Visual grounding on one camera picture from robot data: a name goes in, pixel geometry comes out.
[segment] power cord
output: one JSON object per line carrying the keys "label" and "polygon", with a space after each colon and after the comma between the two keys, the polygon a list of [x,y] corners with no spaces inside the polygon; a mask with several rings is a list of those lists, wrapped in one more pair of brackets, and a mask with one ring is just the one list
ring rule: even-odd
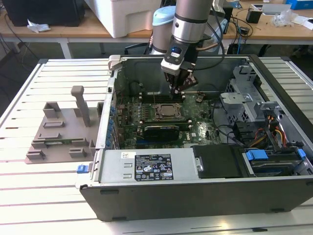
{"label": "power cord", "polygon": [[195,68],[194,71],[201,71],[201,70],[207,70],[207,69],[213,68],[213,67],[219,65],[219,64],[224,60],[224,58],[225,58],[225,48],[224,48],[224,45],[223,45],[223,42],[222,42],[222,40],[223,40],[223,30],[222,30],[222,26],[221,26],[221,24],[220,24],[220,21],[219,21],[219,19],[218,19],[218,17],[217,17],[217,13],[216,13],[216,11],[215,11],[215,9],[214,9],[213,6],[212,6],[212,11],[213,11],[213,13],[214,13],[215,20],[216,20],[216,22],[217,22],[217,24],[218,24],[218,26],[219,26],[219,29],[220,29],[220,32],[221,32],[221,37],[218,36],[218,34],[217,34],[216,31],[213,29],[213,27],[209,24],[209,22],[207,23],[207,25],[209,26],[210,30],[214,33],[215,37],[216,37],[217,40],[219,41],[219,44],[220,44],[220,46],[221,46],[221,48],[222,48],[222,57],[221,57],[221,59],[220,59],[218,62],[216,62],[215,64],[213,64],[213,65],[211,65],[211,66],[208,66],[208,67],[205,67],[205,68],[200,68],[200,69]]}

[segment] label sticker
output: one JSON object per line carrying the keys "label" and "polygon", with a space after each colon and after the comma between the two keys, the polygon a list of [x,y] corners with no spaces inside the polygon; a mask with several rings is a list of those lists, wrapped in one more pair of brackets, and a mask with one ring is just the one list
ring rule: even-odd
{"label": "label sticker", "polygon": [[135,155],[134,158],[137,181],[174,179],[170,154]]}
{"label": "label sticker", "polygon": [[122,152],[121,158],[127,159],[127,158],[135,158],[136,152]]}

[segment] blue latch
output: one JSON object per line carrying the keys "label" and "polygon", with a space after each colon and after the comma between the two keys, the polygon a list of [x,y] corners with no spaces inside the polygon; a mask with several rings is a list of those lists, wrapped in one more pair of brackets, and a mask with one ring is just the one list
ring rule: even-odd
{"label": "blue latch", "polygon": [[304,160],[305,160],[305,157],[306,157],[307,155],[305,154],[305,152],[303,151],[303,149],[299,148],[297,152],[298,152],[299,156],[301,157],[301,159],[304,161]]}
{"label": "blue latch", "polygon": [[88,168],[89,168],[89,165],[79,165],[77,167],[76,173],[77,174],[86,174],[86,173],[88,173]]}
{"label": "blue latch", "polygon": [[249,161],[252,160],[268,160],[268,155],[266,154],[265,150],[262,149],[253,149],[249,150],[246,153]]}

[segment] white container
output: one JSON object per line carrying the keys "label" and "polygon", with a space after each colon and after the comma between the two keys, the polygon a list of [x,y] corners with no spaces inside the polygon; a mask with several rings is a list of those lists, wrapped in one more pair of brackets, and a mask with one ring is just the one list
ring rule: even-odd
{"label": "white container", "polygon": [[161,0],[85,0],[113,38],[152,30],[154,12]]}

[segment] black device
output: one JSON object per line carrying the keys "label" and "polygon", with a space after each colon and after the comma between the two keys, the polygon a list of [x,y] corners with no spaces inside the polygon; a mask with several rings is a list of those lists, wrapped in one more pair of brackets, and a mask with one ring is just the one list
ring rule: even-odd
{"label": "black device", "polygon": [[233,14],[233,9],[234,9],[234,7],[231,5],[230,2],[227,2],[227,1],[224,2],[223,10],[225,12],[225,19],[227,20],[227,25],[226,25],[226,27],[224,29],[224,34],[227,33],[228,26],[229,26],[229,23],[230,23],[230,18],[231,18],[231,15]]}
{"label": "black device", "polygon": [[2,0],[14,26],[36,24],[78,26],[85,15],[84,0]]}
{"label": "black device", "polygon": [[257,24],[259,22],[261,14],[262,14],[262,11],[249,9],[248,14],[246,16],[247,23]]}

